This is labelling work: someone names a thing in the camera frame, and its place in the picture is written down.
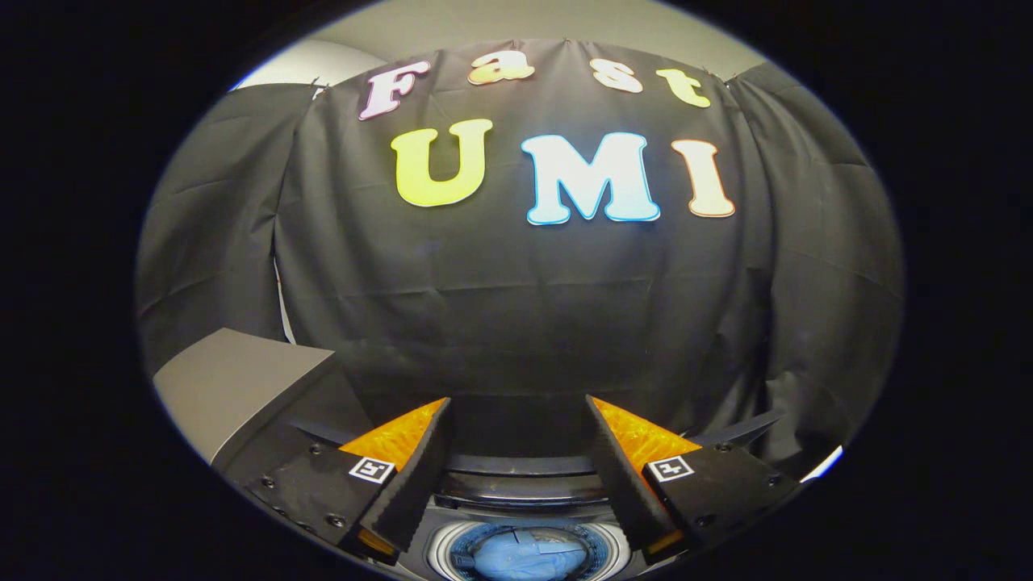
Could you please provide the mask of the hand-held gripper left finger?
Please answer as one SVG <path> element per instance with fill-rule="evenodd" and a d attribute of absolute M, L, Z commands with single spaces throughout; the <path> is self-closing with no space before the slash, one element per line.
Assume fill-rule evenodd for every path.
<path fill-rule="evenodd" d="M 321 544 L 395 565 L 449 458 L 452 403 L 429 402 L 347 445 L 305 445 L 248 477 L 246 490 Z"/>

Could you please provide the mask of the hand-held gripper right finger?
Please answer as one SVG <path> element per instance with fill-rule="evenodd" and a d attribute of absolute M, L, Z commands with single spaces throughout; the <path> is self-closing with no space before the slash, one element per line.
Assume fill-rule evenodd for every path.
<path fill-rule="evenodd" d="M 750 451 L 782 416 L 680 437 L 602 399 L 584 400 L 588 452 L 630 547 L 649 565 L 746 532 L 796 495 L 800 479 Z"/>

